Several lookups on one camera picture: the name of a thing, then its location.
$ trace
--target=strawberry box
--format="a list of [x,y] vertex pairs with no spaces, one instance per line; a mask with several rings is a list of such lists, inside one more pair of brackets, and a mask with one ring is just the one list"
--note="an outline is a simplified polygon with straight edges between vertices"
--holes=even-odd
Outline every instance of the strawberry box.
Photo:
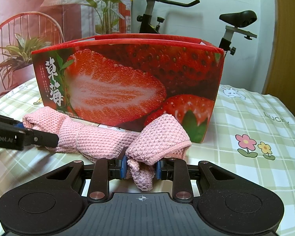
[[34,51],[32,59],[45,106],[133,131],[169,113],[200,143],[224,51],[198,38],[110,34]]

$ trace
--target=crosshair mark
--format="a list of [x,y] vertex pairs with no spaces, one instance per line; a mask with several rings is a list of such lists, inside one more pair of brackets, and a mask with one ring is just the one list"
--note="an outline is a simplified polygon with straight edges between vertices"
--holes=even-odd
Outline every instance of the crosshair mark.
[[137,198],[137,199],[139,199],[140,201],[144,201],[144,200],[146,200],[146,199],[148,199],[148,198],[142,195],[142,196],[140,196],[140,197]]

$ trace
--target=exercise bike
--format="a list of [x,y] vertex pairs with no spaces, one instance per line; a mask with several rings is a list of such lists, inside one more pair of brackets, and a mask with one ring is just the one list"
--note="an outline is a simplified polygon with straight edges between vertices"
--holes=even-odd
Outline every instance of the exercise bike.
[[[139,15],[136,19],[138,22],[141,22],[139,33],[145,33],[145,34],[159,34],[160,25],[165,20],[162,17],[157,17],[158,25],[155,27],[151,25],[152,12],[153,12],[155,2],[161,2],[161,3],[176,5],[180,7],[192,7],[200,3],[199,0],[194,0],[190,3],[180,3],[180,2],[170,1],[170,0],[146,0],[146,1],[147,1],[147,6],[145,9],[145,13],[142,16]],[[223,49],[225,52],[229,51],[231,55],[235,54],[236,48],[230,47],[231,39],[235,32],[245,35],[245,38],[247,40],[252,40],[252,38],[257,38],[256,34],[240,29],[240,28],[245,28],[251,25],[257,20],[257,15],[254,11],[248,10],[248,11],[242,11],[242,12],[236,12],[236,13],[221,14],[219,16],[219,19],[231,25],[231,26],[225,27],[226,29],[225,34],[222,37],[221,42],[219,44],[219,48]]]

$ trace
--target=pink towel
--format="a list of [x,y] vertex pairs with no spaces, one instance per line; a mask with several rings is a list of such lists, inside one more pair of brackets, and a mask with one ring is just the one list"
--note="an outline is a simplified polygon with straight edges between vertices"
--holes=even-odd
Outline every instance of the pink towel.
[[141,133],[121,132],[73,121],[68,115],[50,107],[42,107],[23,117],[27,128],[55,133],[59,136],[55,152],[80,152],[92,162],[100,158],[115,158],[128,147],[127,178],[133,178],[141,190],[152,189],[153,165],[163,157],[184,159],[191,146],[188,134],[170,114],[164,114]]

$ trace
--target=wooden door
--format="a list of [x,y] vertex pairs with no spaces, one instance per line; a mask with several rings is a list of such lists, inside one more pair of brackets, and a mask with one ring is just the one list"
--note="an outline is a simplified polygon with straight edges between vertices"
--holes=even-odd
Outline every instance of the wooden door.
[[295,116],[295,0],[276,0],[277,23],[264,94],[279,98]]

